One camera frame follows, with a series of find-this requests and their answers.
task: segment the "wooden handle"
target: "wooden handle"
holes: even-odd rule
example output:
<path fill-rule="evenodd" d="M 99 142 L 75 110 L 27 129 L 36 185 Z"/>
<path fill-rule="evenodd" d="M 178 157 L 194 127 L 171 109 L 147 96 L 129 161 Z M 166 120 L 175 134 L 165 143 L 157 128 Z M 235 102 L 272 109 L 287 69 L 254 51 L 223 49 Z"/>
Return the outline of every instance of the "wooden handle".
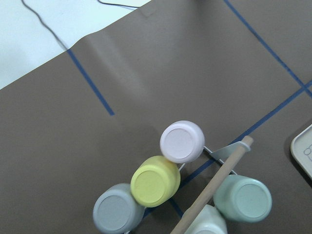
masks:
<path fill-rule="evenodd" d="M 245 136 L 242 141 L 248 146 L 251 146 L 253 139 L 250 136 Z M 212 198 L 218 187 L 229 175 L 231 170 L 243 157 L 246 149 L 243 146 L 238 146 L 235 151 L 229 156 L 221 168 L 217 171 L 211 181 L 207 184 L 192 206 L 188 209 L 187 213 L 184 214 L 182 219 L 178 222 L 176 227 L 172 230 L 170 234 L 184 234 L 189 228 L 191 223 L 195 220 L 204 206 Z"/>

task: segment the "cable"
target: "cable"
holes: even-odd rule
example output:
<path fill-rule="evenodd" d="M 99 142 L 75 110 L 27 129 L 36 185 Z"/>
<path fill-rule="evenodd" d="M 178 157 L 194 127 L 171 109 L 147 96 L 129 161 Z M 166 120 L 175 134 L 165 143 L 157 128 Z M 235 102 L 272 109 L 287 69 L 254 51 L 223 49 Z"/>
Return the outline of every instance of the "cable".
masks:
<path fill-rule="evenodd" d="M 50 31 L 50 33 L 53 34 L 53 36 L 55 37 L 55 39 L 57 40 L 57 42 L 59 43 L 59 45 L 64 49 L 64 50 L 68 50 L 67 46 L 62 42 L 62 40 L 56 35 L 56 33 L 43 21 L 43 19 L 41 18 L 41 16 L 33 9 L 31 8 L 29 5 L 27 5 L 24 0 L 21 0 L 21 3 L 31 12 L 33 12 L 38 19 L 40 20 L 40 23 Z"/>
<path fill-rule="evenodd" d="M 109 6 L 127 6 L 127 7 L 133 7 L 133 8 L 138 8 L 137 6 L 129 6 L 129 5 L 122 5 L 122 4 L 117 4 L 117 3 L 108 3 L 108 2 L 102 2 L 100 0 L 97 0 L 99 3 L 109 5 Z"/>

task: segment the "dark surface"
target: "dark surface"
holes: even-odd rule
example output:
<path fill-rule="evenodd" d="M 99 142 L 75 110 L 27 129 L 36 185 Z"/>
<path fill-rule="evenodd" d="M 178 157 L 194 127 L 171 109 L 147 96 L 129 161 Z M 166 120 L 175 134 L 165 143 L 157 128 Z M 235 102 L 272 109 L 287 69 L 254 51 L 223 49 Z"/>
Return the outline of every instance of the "dark surface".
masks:
<path fill-rule="evenodd" d="M 234 2 L 243 12 L 251 7 Z M 281 9 L 275 13 L 286 17 Z M 268 34 L 273 30 L 255 24 Z M 296 37 L 290 38 L 281 36 L 279 46 L 274 38 L 268 43 L 280 53 L 282 42 L 295 44 Z M 302 55 L 292 44 L 287 48 L 293 50 L 283 53 Z M 272 212 L 256 224 L 228 222 L 228 231 L 311 232 L 310 181 L 289 148 L 312 122 L 312 100 L 306 92 L 288 99 L 301 87 L 223 1 L 155 0 L 81 39 L 72 51 L 115 115 L 66 53 L 0 90 L 0 233 L 98 233 L 95 201 L 112 185 L 130 182 L 146 158 L 160 154 L 160 135 L 168 125 L 181 119 L 197 123 L 206 145 L 216 150 L 276 107 L 275 115 L 250 130 L 252 151 L 236 167 L 268 186 Z M 305 53 L 312 56 L 311 50 Z M 304 70 L 298 61 L 286 62 L 304 82 L 311 80 L 308 60 Z M 285 100 L 292 101 L 279 106 Z M 187 164 L 182 179 L 205 161 L 202 155 Z M 212 164 L 177 192 L 174 200 L 183 212 L 217 170 Z M 166 202 L 134 233 L 169 233 L 178 221 Z"/>

